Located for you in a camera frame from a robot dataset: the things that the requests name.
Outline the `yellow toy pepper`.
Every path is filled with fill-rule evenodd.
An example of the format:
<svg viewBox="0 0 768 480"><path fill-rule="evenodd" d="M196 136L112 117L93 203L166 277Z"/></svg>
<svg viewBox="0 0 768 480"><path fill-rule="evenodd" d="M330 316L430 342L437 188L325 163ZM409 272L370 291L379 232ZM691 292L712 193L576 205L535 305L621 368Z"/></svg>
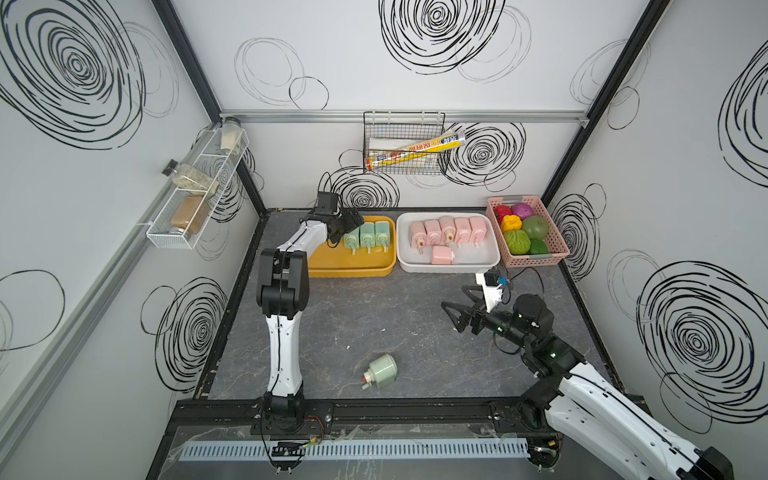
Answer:
<svg viewBox="0 0 768 480"><path fill-rule="evenodd" d="M505 215L501 219L500 228L503 233L520 230L522 228L522 220L517 215Z"/></svg>

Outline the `white plastic storage tray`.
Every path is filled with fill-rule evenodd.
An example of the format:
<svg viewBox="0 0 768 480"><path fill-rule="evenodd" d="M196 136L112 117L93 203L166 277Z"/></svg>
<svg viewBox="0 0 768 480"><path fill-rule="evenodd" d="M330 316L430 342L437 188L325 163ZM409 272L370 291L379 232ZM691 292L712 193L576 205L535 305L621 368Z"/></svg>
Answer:
<svg viewBox="0 0 768 480"><path fill-rule="evenodd" d="M409 226L414 221L429 219L438 220L441 216L470 218L483 216L487 225L487 235L476 247L470 240L459 246L455 242L448 246L455 252L455 262L452 265L432 265L431 248L427 246L423 253L419 254L412 249L409 241ZM482 273L495 267L500 261L500 252L497 240L493 236L491 221L479 213L467 212L406 212L402 213L396 222L396 249L397 258L401 268L408 273Z"/></svg>

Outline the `yellow red foil roll box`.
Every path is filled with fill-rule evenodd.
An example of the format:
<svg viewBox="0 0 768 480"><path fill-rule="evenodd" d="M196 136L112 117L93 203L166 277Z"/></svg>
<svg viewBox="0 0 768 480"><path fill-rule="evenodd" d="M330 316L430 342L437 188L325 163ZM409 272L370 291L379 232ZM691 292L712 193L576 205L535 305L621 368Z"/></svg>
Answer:
<svg viewBox="0 0 768 480"><path fill-rule="evenodd" d="M465 135L457 132L408 145L390 139L373 139L363 166L368 171L382 170L457 149L464 143Z"/></svg>

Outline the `black corner frame post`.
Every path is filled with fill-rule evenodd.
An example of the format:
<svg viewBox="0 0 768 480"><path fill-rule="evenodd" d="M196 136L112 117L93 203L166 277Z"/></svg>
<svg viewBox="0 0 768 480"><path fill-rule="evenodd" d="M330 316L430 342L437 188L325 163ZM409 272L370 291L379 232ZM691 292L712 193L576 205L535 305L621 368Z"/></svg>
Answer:
<svg viewBox="0 0 768 480"><path fill-rule="evenodd" d="M614 63L612 70L599 90L596 99L588 110L586 125L574 136L551 177L541 197L545 206L549 206L552 203L556 193L566 180L570 170L576 163L576 160L586 146L592 133L597 128L603 114L607 112L613 97L618 92L622 82L628 76L630 68L634 66L642 49L647 44L670 4L670 0L652 0L648 2L638 23Z"/></svg>
<svg viewBox="0 0 768 480"><path fill-rule="evenodd" d="M152 0L151 3L174 46L177 56L181 60L207 116L211 122L218 123L221 120L221 107L203 72L173 3L170 0ZM237 173L247 197L257 214L260 217L264 217L268 213L268 209L264 205L250 171L243 162L240 162L238 165Z"/></svg>

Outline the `yellow plastic storage tray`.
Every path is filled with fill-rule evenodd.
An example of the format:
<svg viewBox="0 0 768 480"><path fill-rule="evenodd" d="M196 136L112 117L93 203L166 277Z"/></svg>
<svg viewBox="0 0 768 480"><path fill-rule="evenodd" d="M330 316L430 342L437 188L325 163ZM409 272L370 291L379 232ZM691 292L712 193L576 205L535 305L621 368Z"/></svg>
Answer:
<svg viewBox="0 0 768 480"><path fill-rule="evenodd" d="M352 254L342 244L331 248L320 245L308 260L309 277L314 278L369 278L389 275L396 264L395 223L386 216L367 215L366 222L384 221L390 227L390 246L387 251L376 246L368 252L366 248Z"/></svg>

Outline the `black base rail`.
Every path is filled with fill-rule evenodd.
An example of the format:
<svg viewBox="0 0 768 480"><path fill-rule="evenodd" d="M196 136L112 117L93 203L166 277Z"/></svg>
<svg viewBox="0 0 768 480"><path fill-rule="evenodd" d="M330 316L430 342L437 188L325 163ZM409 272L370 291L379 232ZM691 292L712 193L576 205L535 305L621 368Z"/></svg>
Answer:
<svg viewBox="0 0 768 480"><path fill-rule="evenodd" d="M493 433L548 438L555 430L543 419L525 420L519 397L310 399L299 420L262 411L261 401L183 400L176 404L164 436L186 427L243 427L246 435L278 439L339 436L356 426L458 425L488 427Z"/></svg>

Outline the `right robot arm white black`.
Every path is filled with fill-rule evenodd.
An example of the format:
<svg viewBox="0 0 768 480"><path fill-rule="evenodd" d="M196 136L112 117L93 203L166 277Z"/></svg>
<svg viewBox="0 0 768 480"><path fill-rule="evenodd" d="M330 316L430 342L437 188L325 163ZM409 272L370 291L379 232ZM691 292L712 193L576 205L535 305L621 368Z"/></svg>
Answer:
<svg viewBox="0 0 768 480"><path fill-rule="evenodd" d="M537 381L521 398L530 428L548 426L580 444L624 479L732 479L731 461L718 449L701 449L668 429L607 381L553 331L554 315L535 294L501 307L502 290L462 289L470 304L444 301L458 332L489 330L519 349Z"/></svg>

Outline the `aluminium wall rail back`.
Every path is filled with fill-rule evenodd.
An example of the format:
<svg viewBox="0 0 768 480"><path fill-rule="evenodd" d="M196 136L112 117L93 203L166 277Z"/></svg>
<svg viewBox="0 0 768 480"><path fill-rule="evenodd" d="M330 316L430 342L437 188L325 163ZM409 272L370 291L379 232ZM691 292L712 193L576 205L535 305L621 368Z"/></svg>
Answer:
<svg viewBox="0 0 768 480"><path fill-rule="evenodd" d="M245 123L571 123L585 126L588 116L580 110L223 110L221 118Z"/></svg>

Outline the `aluminium wall rail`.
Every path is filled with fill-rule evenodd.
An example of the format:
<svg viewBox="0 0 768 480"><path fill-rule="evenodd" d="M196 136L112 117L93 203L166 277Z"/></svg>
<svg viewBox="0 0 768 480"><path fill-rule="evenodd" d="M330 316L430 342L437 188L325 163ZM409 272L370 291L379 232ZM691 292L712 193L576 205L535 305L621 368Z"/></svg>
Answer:
<svg viewBox="0 0 768 480"><path fill-rule="evenodd" d="M63 325L53 330L41 356L5 403L1 410L2 462L13 455L135 269L149 245L144 229L170 196L171 187L166 185L79 303L63 315Z"/></svg>
<svg viewBox="0 0 768 480"><path fill-rule="evenodd" d="M588 116L580 110L223 110L221 118L245 123L571 123L585 126Z"/></svg>

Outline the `clear bottle on shelf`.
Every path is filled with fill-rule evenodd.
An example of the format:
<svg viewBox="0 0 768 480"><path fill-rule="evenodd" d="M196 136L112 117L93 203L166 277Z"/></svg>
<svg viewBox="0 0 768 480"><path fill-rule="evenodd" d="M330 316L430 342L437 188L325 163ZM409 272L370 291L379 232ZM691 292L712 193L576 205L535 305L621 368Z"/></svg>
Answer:
<svg viewBox="0 0 768 480"><path fill-rule="evenodd" d="M170 160L162 170L162 174L180 190L194 192L198 195L204 195L210 198L215 195L219 188L219 182L189 165Z"/></svg>

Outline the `dark green toy vegetable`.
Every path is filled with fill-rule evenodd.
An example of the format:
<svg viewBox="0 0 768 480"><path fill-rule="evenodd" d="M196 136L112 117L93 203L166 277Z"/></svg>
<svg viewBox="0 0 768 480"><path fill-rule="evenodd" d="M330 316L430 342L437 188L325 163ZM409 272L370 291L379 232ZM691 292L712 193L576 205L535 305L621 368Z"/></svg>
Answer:
<svg viewBox="0 0 768 480"><path fill-rule="evenodd" d="M524 230L509 230L504 234L504 241L512 255L543 255L549 248L540 239L531 238Z"/></svg>

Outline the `glass jar on shelf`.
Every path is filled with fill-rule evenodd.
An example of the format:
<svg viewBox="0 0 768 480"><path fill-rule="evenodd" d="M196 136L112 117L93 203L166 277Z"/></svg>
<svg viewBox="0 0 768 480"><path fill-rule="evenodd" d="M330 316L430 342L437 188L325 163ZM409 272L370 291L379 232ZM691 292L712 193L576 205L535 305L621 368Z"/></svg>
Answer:
<svg viewBox="0 0 768 480"><path fill-rule="evenodd" d="M236 117L226 117L220 128L220 148L222 151L231 152L237 145L241 135L241 122Z"/></svg>

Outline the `pink perforated plastic basket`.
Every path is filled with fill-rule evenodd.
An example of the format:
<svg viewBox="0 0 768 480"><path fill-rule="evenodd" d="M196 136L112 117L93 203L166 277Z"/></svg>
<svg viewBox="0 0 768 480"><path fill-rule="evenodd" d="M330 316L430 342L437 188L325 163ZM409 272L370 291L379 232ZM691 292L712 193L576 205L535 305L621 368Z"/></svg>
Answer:
<svg viewBox="0 0 768 480"><path fill-rule="evenodd" d="M510 253L504 240L504 235L501 231L500 224L495 219L493 210L495 207L502 204L513 205L516 203L524 203L529 205L536 215L542 216L546 220L549 231L544 237L543 242L549 250L547 254L513 255ZM491 220L492 229L497 240L502 263L508 268L554 266L570 254L570 250L566 245L563 236L556 227L552 217L542 203L541 199L537 196L512 195L489 197L487 199L486 216Z"/></svg>

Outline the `black corner frame post right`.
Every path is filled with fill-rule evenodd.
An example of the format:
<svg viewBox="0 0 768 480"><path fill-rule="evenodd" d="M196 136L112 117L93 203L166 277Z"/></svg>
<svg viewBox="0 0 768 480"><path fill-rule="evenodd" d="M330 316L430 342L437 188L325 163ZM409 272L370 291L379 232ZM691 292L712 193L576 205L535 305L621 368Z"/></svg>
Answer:
<svg viewBox="0 0 768 480"><path fill-rule="evenodd" d="M638 23L614 63L612 70L599 90L596 99L588 110L586 125L574 136L551 177L541 197L545 206L549 206L552 203L556 193L566 180L570 170L576 163L576 160L586 146L592 133L597 128L603 114L607 112L613 97L618 92L622 82L628 76L630 68L634 66L642 49L647 44L670 4L670 0L652 0L648 2Z"/></svg>

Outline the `purple toy vegetable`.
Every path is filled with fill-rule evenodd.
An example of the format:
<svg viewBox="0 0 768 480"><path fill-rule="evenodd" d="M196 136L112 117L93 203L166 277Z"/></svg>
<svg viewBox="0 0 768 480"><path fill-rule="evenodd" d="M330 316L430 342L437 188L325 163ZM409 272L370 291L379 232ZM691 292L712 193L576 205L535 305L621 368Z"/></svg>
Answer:
<svg viewBox="0 0 768 480"><path fill-rule="evenodd" d="M510 208L511 214L517 216L520 220L525 220L535 214L533 208L526 203L518 203Z"/></svg>

